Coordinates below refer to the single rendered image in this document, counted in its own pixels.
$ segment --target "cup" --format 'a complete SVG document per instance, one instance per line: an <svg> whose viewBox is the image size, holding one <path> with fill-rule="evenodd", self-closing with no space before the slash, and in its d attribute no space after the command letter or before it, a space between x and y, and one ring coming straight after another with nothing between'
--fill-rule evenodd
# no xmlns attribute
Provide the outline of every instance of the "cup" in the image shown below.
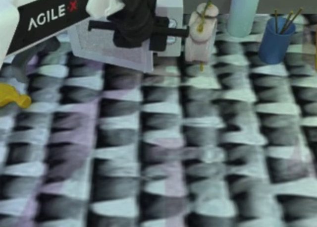
<svg viewBox="0 0 317 227"><path fill-rule="evenodd" d="M275 18L267 21L265 32L259 47L259 57L267 64L278 64L284 60L287 48L291 43L292 35L295 33L295 24L292 22L283 34L282 30L286 18L277 18L277 31L275 31Z"/></svg>

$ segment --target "light blue cylinder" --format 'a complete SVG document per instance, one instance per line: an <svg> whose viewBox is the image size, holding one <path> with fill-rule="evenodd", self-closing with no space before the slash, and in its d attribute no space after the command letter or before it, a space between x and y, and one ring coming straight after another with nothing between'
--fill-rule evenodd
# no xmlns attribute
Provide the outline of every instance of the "light blue cylinder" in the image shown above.
<svg viewBox="0 0 317 227"><path fill-rule="evenodd" d="M245 37L251 33L259 0L231 0L228 33L234 37Z"/></svg>

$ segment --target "yellow bottle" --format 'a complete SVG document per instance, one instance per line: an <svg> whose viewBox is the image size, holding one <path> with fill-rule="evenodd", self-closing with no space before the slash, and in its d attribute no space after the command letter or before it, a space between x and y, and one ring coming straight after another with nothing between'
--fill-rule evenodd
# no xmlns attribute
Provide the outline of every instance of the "yellow bottle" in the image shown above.
<svg viewBox="0 0 317 227"><path fill-rule="evenodd" d="M15 102L19 107L25 109L31 105L32 100L27 95L20 95L15 87L0 83L0 107L4 107L11 102Z"/></svg>

